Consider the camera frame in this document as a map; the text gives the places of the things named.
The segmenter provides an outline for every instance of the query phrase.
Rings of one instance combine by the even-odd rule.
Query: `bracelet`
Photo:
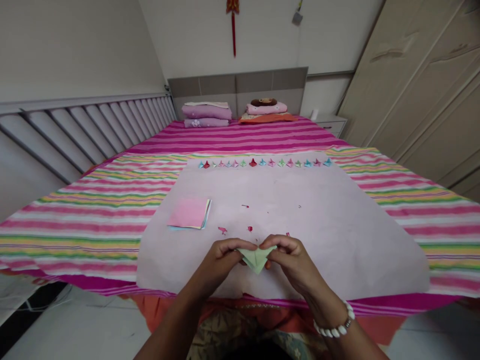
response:
[[[317,333],[321,334],[322,336],[328,337],[328,338],[339,338],[340,335],[346,335],[347,334],[347,329],[350,327],[352,324],[352,321],[355,320],[355,313],[354,313],[354,308],[352,305],[350,305],[348,302],[343,301],[343,303],[346,306],[346,310],[348,313],[348,319],[346,319],[345,324],[340,325],[339,327],[333,328],[333,329],[322,329],[319,328],[315,320],[313,320],[313,326],[315,327],[315,330]]]

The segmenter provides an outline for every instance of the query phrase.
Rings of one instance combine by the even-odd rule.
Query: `plush doll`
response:
[[[254,99],[251,101],[253,106],[260,107],[260,106],[273,106],[277,105],[277,100],[271,97],[264,97],[261,99]]]

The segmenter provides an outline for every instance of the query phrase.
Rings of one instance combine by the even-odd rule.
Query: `bedspread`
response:
[[[480,294],[480,205],[356,148],[310,120],[185,129],[174,122],[0,225],[0,269],[62,280],[103,295],[173,294],[135,285],[140,238],[188,159],[302,151],[327,154],[425,251],[429,294],[358,300],[362,315],[410,315]],[[262,300],[304,307],[302,302]]]

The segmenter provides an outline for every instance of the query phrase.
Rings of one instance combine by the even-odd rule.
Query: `person's left hand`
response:
[[[239,238],[215,241],[186,288],[202,299],[211,296],[244,257],[235,249],[254,251],[257,245]]]

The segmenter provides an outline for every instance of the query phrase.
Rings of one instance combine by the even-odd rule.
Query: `row of origami pieces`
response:
[[[300,160],[297,160],[297,162],[293,162],[292,159],[290,159],[288,162],[285,162],[283,159],[281,159],[278,163],[276,163],[275,161],[273,161],[272,159],[270,159],[269,162],[266,162],[263,158],[261,159],[261,161],[259,163],[256,163],[255,162],[255,159],[252,158],[251,161],[248,163],[248,165],[250,165],[252,168],[257,166],[257,165],[260,165],[260,166],[265,166],[265,165],[268,165],[270,167],[274,167],[275,165],[278,165],[279,167],[283,168],[285,165],[288,166],[289,168],[293,167],[294,165],[297,167],[297,168],[301,168],[302,166],[305,166],[306,168],[311,168],[311,167],[320,167],[325,165],[327,167],[331,166],[332,165],[332,160],[330,160],[330,158],[328,158],[326,161],[324,161],[323,163],[320,162],[318,159],[315,159],[315,161],[313,162],[310,162],[310,161],[305,161],[305,163],[301,163]],[[211,164],[209,164],[208,161],[205,161],[205,163],[203,163],[202,161],[200,161],[200,164],[198,164],[198,168],[199,169],[208,169],[209,167],[212,167],[212,168],[216,168],[216,167],[220,167],[220,168],[223,168],[223,167],[227,167],[227,168],[238,168],[239,166],[241,166],[242,168],[243,167],[246,167],[247,166],[247,163],[245,162],[245,160],[242,160],[241,163],[238,163],[237,160],[235,160],[233,163],[230,163],[230,161],[228,161],[226,164],[223,163],[222,161],[220,161],[220,163],[215,163],[214,161],[211,162]]]

